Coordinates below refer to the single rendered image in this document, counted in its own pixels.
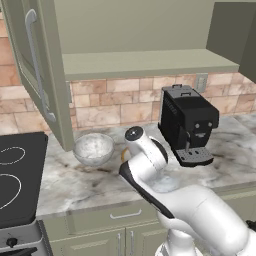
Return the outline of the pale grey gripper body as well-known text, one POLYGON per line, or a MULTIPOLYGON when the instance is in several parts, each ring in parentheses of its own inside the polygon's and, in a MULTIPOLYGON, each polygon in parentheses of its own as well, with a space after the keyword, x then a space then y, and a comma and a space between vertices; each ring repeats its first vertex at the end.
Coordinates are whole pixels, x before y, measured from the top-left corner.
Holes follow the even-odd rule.
POLYGON ((153 189, 158 193, 167 193, 180 187, 180 179, 177 177, 161 176, 153 183, 153 189))

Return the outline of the sage green base cabinet door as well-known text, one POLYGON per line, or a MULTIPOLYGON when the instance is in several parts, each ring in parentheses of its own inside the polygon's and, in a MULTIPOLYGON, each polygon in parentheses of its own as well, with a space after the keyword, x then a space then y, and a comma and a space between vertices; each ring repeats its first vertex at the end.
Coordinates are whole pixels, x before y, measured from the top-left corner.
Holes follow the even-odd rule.
POLYGON ((134 231, 134 255, 155 256, 166 240, 168 231, 159 222, 143 223, 126 228, 126 256, 130 256, 130 231, 134 231))
POLYGON ((125 256, 125 229, 76 236, 51 242, 54 256, 118 256, 117 234, 122 233, 122 255, 125 256))

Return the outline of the black coffee machine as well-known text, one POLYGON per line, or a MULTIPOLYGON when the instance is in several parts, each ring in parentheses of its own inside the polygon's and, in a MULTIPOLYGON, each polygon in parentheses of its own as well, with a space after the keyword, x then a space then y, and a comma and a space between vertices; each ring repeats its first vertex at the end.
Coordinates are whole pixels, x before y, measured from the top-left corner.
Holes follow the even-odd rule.
POLYGON ((206 144, 219 126, 219 111, 189 85, 161 89, 158 128, 182 167, 213 162, 206 144))

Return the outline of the sage green drawer front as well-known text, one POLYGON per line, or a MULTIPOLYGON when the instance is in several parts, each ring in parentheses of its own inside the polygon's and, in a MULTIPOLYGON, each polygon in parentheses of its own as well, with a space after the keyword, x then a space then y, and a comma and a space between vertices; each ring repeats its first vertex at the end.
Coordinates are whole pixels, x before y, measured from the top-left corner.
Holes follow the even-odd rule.
POLYGON ((69 213, 66 217, 68 232, 70 234, 83 234, 106 229, 126 227, 131 224, 151 222, 157 219, 156 210, 144 200, 125 202, 121 204, 106 205, 69 213), (137 212, 142 209, 139 216, 111 219, 114 216, 137 212))

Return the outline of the white marbled bowl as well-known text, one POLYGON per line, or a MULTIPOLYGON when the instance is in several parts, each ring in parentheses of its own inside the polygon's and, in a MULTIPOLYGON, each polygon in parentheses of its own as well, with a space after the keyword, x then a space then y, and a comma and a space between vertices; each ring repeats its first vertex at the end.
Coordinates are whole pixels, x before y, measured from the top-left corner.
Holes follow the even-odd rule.
POLYGON ((73 154, 86 166, 101 166, 114 153, 114 140, 102 133, 89 133, 76 139, 73 154))

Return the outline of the black hob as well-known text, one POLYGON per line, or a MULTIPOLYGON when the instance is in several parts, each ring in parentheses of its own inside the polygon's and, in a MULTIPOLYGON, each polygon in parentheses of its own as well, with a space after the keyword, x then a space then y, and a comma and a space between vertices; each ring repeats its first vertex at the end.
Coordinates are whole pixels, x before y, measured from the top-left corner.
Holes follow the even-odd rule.
POLYGON ((44 132, 0 136, 0 228, 34 221, 47 145, 44 132))

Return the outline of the grey stove front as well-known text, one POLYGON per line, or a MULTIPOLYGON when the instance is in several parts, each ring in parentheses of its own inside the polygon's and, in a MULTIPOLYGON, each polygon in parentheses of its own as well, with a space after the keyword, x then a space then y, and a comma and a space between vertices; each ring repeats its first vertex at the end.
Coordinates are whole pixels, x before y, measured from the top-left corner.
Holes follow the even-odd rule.
POLYGON ((53 256, 43 222, 0 229, 0 256, 53 256), (13 248, 6 244, 11 237, 18 239, 13 248))

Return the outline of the black stove knob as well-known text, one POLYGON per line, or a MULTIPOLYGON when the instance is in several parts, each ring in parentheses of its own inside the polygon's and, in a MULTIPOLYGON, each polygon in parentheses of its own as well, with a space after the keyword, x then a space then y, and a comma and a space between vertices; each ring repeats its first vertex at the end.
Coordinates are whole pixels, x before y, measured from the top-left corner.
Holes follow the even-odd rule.
POLYGON ((18 239, 13 238, 13 237, 8 238, 7 241, 6 241, 6 244, 11 248, 13 248, 17 243, 18 243, 18 239))

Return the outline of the grey wall outlet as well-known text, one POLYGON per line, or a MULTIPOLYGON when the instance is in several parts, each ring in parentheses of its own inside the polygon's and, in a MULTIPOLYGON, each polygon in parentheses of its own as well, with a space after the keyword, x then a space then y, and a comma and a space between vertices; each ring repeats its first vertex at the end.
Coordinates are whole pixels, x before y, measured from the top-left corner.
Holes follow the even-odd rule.
POLYGON ((205 91, 206 84, 207 84, 208 74, 207 73, 198 73, 196 75, 195 80, 195 90, 199 93, 202 93, 205 91))
POLYGON ((69 81, 66 81, 66 87, 67 87, 68 102, 72 103, 72 94, 71 94, 70 82, 69 81))

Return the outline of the sage green wall cabinet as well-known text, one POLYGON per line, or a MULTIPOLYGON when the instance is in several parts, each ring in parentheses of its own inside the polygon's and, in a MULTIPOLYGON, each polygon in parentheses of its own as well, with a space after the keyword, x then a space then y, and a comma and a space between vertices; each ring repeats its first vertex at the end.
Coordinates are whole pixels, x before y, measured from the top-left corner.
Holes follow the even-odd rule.
POLYGON ((65 78, 236 72, 206 48, 213 0, 54 0, 65 78))

